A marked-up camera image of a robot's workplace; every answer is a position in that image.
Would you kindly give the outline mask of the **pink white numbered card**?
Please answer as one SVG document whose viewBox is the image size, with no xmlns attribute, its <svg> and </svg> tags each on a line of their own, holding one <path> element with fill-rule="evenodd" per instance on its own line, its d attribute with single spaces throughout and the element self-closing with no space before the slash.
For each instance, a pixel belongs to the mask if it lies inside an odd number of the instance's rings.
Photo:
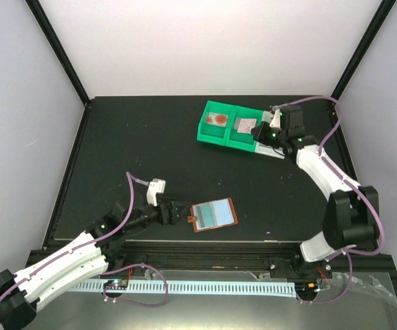
<svg viewBox="0 0 397 330">
<path fill-rule="evenodd" d="M 257 120 L 255 118 L 236 118 L 234 129 L 238 133 L 250 133 L 251 129 L 256 127 Z"/>
</svg>

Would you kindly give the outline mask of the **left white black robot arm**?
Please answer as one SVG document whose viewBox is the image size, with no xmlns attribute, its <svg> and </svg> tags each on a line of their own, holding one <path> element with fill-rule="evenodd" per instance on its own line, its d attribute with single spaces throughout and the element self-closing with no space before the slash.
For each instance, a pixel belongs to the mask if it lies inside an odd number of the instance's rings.
<svg viewBox="0 0 397 330">
<path fill-rule="evenodd" d="M 48 303 L 71 287 L 105 272 L 119 274 L 126 258 L 126 234 L 152 223 L 175 225 L 188 217 L 190 204 L 166 200 L 123 212 L 108 212 L 73 241 L 43 260 L 17 272 L 0 272 L 0 326 L 23 329 Z"/>
</svg>

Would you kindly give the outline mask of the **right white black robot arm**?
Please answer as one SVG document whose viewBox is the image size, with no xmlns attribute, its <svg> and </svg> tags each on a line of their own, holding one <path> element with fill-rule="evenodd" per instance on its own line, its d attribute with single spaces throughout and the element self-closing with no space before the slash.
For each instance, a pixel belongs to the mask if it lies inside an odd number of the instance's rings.
<svg viewBox="0 0 397 330">
<path fill-rule="evenodd" d="M 292 272 L 306 277 L 316 262 L 340 254 L 378 254 L 385 232 L 378 213 L 378 193 L 362 186 L 336 165 L 312 135 L 307 135 L 303 110 L 297 105 L 273 107 L 271 120 L 251 129 L 254 141 L 279 149 L 304 171 L 323 193 L 327 206 L 321 231 L 301 243 L 292 257 Z"/>
</svg>

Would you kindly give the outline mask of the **brown leather card holder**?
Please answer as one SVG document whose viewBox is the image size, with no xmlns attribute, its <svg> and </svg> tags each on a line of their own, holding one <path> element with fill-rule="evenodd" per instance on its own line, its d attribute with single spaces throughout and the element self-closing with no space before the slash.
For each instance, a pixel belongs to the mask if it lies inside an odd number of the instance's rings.
<svg viewBox="0 0 397 330">
<path fill-rule="evenodd" d="M 194 232 L 204 232 L 238 224 L 231 198 L 192 205 L 190 213 L 187 221 L 192 224 Z"/>
</svg>

